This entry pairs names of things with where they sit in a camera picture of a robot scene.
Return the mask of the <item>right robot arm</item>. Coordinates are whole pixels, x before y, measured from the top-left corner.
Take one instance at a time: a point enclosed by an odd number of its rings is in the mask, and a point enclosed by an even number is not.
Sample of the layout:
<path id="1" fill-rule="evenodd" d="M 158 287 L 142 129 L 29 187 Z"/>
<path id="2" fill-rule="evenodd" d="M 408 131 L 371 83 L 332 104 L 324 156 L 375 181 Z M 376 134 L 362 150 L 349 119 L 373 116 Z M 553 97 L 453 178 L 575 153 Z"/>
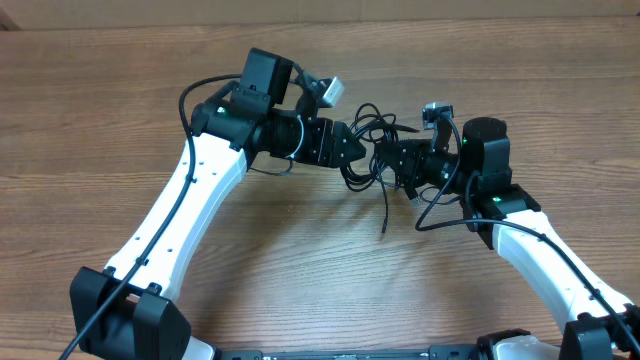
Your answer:
<path id="1" fill-rule="evenodd" d="M 457 130 L 428 120 L 430 140 L 384 140 L 376 157 L 412 193 L 432 185 L 459 195 L 460 224 L 510 263 L 552 314 L 558 346 L 511 329 L 478 338 L 473 359 L 611 359 L 639 356 L 639 307 L 599 278 L 560 238 L 538 202 L 512 182 L 505 122 L 479 117 Z"/>

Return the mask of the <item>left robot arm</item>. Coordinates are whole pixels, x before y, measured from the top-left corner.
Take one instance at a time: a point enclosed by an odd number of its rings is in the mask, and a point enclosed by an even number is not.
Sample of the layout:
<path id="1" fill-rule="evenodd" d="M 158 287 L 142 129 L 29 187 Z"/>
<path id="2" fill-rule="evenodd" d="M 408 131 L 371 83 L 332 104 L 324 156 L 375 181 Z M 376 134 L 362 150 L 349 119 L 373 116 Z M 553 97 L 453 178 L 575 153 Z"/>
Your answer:
<path id="1" fill-rule="evenodd" d="M 239 74 L 180 120 L 180 161 L 142 224 L 102 270 L 82 268 L 70 286 L 71 349 L 103 359 L 216 359 L 177 307 L 182 282 L 225 198 L 261 152 L 289 162 L 342 168 L 365 148 L 349 127 L 319 116 L 344 87 L 254 48 Z"/>

